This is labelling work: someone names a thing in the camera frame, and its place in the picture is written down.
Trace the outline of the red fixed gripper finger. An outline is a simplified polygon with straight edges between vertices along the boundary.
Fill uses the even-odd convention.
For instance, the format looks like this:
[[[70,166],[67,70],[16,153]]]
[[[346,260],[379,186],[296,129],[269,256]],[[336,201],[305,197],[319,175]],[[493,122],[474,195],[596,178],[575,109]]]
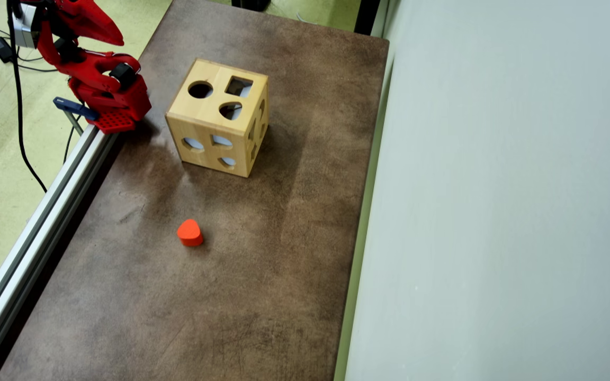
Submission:
[[[94,1],[66,2],[66,23],[80,37],[124,45],[119,27]]]

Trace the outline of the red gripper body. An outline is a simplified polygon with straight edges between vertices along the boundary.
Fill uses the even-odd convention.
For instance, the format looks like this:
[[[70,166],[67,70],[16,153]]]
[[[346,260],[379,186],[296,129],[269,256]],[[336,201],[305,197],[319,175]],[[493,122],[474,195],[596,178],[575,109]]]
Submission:
[[[77,73],[80,63],[78,17],[80,1],[40,1],[37,50],[61,73]]]

